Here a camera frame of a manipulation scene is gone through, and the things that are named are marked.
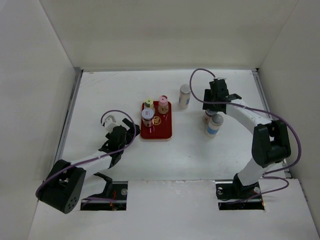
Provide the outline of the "jar white lid red logo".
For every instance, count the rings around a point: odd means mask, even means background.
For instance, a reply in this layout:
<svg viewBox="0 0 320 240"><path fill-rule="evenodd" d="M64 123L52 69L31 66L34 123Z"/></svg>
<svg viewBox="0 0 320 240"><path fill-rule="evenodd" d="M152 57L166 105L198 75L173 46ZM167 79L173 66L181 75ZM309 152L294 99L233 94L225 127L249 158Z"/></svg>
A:
<svg viewBox="0 0 320 240"><path fill-rule="evenodd" d="M154 125L154 111L151 108L144 108L141 111L142 123L145 127L150 128Z"/></svg>

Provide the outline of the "tall jar silver lid blue label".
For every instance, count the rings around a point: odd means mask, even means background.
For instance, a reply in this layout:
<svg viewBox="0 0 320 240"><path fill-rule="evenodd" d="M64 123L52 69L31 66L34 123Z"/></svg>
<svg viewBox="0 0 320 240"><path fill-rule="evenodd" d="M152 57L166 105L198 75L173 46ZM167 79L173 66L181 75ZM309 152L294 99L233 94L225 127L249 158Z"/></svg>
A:
<svg viewBox="0 0 320 240"><path fill-rule="evenodd" d="M178 106L185 110L189 106L191 89L188 84L183 84L179 89Z"/></svg>

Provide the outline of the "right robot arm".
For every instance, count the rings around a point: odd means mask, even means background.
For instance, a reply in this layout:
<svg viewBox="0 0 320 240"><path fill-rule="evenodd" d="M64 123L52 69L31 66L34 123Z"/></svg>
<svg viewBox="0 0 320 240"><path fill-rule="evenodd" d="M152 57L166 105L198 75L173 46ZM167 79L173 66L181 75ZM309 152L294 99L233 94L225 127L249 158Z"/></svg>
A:
<svg viewBox="0 0 320 240"><path fill-rule="evenodd" d="M259 186L259 179L275 164L291 155L286 124L272 120L244 106L242 98L230 94L223 78L215 78L204 91L203 110L214 112L206 132L214 135L221 126L219 112L237 120L252 134L251 159L233 177L232 183L216 184L217 198L223 201L247 199Z"/></svg>

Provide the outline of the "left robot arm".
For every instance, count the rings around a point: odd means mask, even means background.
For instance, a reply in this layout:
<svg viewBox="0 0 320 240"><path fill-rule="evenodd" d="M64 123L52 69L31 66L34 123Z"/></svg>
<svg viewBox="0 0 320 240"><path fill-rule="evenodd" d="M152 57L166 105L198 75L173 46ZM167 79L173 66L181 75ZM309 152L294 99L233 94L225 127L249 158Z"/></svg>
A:
<svg viewBox="0 0 320 240"><path fill-rule="evenodd" d="M82 211L126 210L128 183L102 173L121 160L125 148L140 134L138 125L127 118L122 122L117 124L112 116L105 120L107 140L93 155L75 162L58 160L36 190L37 199L64 214L77 204Z"/></svg>

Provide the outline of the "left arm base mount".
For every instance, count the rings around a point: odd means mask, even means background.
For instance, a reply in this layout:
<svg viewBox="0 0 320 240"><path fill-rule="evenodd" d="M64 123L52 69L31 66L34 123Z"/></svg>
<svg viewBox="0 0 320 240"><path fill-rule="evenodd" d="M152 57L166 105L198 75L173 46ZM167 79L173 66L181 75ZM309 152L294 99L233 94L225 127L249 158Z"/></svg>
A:
<svg viewBox="0 0 320 240"><path fill-rule="evenodd" d="M83 188L81 211L125 211L127 209L128 182L113 181L97 172Z"/></svg>

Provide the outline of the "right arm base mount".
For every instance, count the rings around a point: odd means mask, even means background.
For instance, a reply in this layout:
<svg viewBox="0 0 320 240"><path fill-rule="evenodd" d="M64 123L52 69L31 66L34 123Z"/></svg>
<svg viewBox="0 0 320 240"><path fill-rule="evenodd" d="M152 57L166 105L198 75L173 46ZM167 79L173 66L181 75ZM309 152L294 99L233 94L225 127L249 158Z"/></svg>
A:
<svg viewBox="0 0 320 240"><path fill-rule="evenodd" d="M264 210L259 182L243 186L237 175L232 181L215 183L220 211Z"/></svg>

